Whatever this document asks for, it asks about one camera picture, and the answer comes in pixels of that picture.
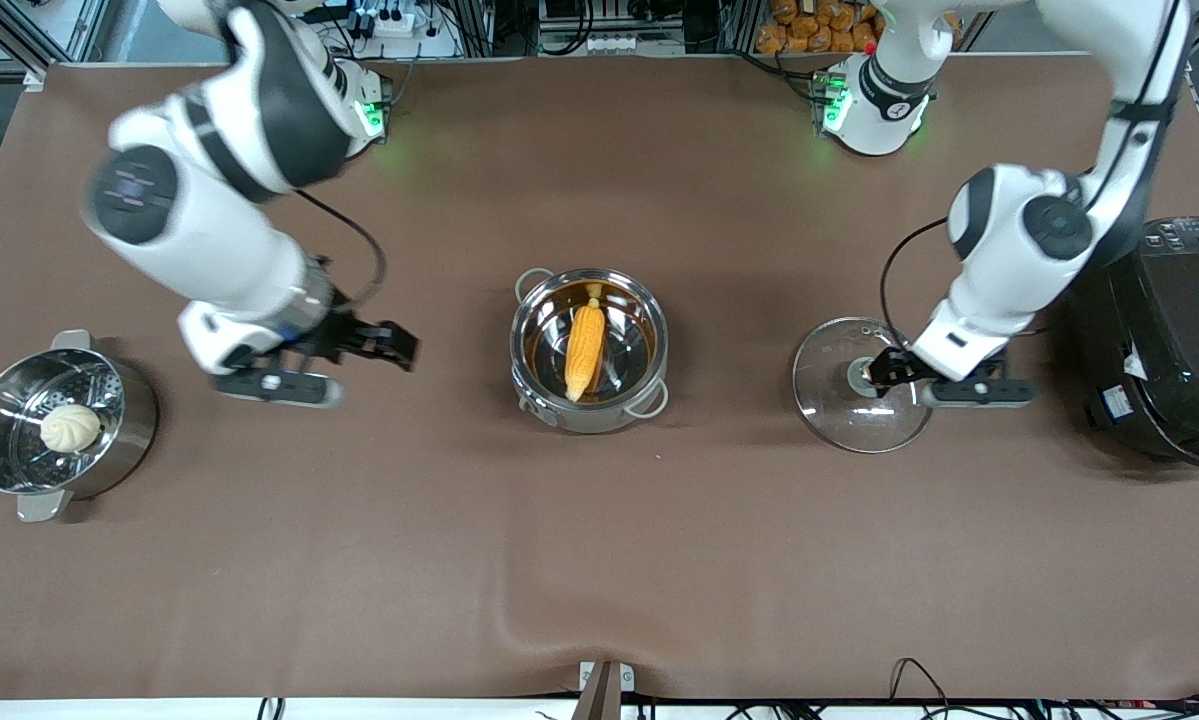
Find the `white steamed bun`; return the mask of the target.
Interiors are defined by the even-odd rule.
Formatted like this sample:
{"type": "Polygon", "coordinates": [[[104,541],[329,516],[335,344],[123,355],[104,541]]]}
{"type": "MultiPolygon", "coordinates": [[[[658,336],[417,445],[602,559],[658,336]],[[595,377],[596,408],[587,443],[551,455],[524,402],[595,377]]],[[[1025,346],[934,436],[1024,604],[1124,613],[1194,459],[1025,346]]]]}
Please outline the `white steamed bun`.
{"type": "Polygon", "coordinates": [[[38,437],[47,450],[76,454],[86,450],[102,434],[100,415],[91,407],[64,404],[49,411],[38,426],[38,437]]]}

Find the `brown table mat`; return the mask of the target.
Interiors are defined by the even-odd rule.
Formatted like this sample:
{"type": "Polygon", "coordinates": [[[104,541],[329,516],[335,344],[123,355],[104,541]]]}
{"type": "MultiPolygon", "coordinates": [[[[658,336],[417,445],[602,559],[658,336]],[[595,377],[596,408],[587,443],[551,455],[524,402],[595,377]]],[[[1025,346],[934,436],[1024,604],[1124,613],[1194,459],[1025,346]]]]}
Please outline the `brown table mat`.
{"type": "Polygon", "coordinates": [[[83,329],[157,400],[109,491],[40,524],[0,494],[0,700],[520,696],[596,659],[659,697],[864,698],[900,657],[963,698],[1199,694],[1199,470],[1087,432],[1059,331],[1011,347],[1038,400],[892,454],[819,441],[790,387],[975,170],[1091,164],[1093,60],[956,56],[876,159],[735,59],[424,65],[387,145],[315,190],[387,250],[363,315],[422,341],[415,373],[317,365],[335,409],[221,397],[182,300],[82,223],[112,120],[201,75],[52,69],[0,149],[0,374],[83,329]],[[662,415],[522,411],[536,266],[653,294],[662,415]]]}

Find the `glass pot lid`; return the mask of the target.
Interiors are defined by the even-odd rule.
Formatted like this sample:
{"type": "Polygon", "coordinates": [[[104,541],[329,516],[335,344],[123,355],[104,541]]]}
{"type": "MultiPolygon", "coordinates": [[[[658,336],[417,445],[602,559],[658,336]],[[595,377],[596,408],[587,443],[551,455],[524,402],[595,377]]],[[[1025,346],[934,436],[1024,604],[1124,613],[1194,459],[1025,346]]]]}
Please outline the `glass pot lid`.
{"type": "Polygon", "coordinates": [[[897,347],[891,327],[869,316],[820,323],[794,355],[800,415],[823,441],[854,454],[887,454],[910,444],[932,419],[915,386],[882,392],[867,379],[879,355],[897,347]]]}

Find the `bag of orange buns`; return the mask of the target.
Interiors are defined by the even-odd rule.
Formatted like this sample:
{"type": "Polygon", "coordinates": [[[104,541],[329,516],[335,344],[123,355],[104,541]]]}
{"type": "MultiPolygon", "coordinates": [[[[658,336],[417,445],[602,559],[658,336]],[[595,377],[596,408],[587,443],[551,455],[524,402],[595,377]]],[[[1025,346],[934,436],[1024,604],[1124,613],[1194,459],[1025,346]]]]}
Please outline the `bag of orange buns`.
{"type": "Polygon", "coordinates": [[[873,53],[887,19],[864,0],[769,0],[754,49],[778,53],[873,53]]]}

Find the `yellow corn cob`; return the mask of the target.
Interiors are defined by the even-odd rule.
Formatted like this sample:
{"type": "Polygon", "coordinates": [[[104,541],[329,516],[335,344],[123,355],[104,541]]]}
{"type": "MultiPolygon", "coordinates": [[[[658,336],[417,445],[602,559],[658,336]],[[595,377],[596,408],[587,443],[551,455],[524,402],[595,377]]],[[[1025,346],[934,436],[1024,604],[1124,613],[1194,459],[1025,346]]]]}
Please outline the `yellow corn cob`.
{"type": "Polygon", "coordinates": [[[564,355],[564,397],[571,403],[579,403],[596,382],[605,345],[603,286],[600,283],[586,283],[585,290],[588,300],[573,313],[564,355]]]}

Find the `steel steamer pot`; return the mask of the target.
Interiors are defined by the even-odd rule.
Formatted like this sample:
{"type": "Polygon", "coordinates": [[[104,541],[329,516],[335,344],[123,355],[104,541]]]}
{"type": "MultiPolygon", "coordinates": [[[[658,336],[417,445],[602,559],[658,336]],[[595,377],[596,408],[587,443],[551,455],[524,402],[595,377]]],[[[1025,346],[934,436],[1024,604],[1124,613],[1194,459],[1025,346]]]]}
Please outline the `steel steamer pot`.
{"type": "Polygon", "coordinates": [[[0,374],[0,494],[17,501],[24,524],[54,521],[70,502],[123,482],[147,454],[157,400],[146,375],[101,353],[90,332],[58,333],[46,351],[0,374]],[[100,415],[100,438],[76,454],[47,450],[40,423],[64,404],[100,415]]]}

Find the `black rice cooker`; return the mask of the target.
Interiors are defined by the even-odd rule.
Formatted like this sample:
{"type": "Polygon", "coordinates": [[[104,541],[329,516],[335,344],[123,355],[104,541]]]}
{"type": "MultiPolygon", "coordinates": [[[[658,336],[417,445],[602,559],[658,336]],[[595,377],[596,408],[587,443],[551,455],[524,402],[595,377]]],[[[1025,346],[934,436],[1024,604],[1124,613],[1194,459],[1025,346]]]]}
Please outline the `black rice cooker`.
{"type": "Polygon", "coordinates": [[[1199,217],[1144,225],[1129,254],[1070,284],[1089,428],[1199,468],[1199,217]]]}

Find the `white power strip with plugs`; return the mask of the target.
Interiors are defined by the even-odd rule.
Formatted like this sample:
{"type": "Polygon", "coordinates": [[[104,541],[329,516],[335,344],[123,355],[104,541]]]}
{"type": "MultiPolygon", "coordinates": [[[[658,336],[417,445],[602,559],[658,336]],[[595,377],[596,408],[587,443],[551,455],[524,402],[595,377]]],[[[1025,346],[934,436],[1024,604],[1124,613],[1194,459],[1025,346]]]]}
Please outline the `white power strip with plugs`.
{"type": "Polygon", "coordinates": [[[404,10],[353,13],[353,29],[363,38],[412,38],[418,29],[418,14],[404,10]]]}

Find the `metal table edge bracket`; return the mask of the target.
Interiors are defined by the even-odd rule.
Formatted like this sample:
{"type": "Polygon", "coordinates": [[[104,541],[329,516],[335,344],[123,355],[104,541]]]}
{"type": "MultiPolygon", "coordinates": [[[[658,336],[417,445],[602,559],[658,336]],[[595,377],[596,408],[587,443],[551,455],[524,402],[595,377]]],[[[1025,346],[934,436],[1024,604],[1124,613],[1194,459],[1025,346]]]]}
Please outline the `metal table edge bracket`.
{"type": "Polygon", "coordinates": [[[613,661],[582,662],[580,697],[570,720],[622,720],[623,697],[635,692],[634,667],[613,661]]]}

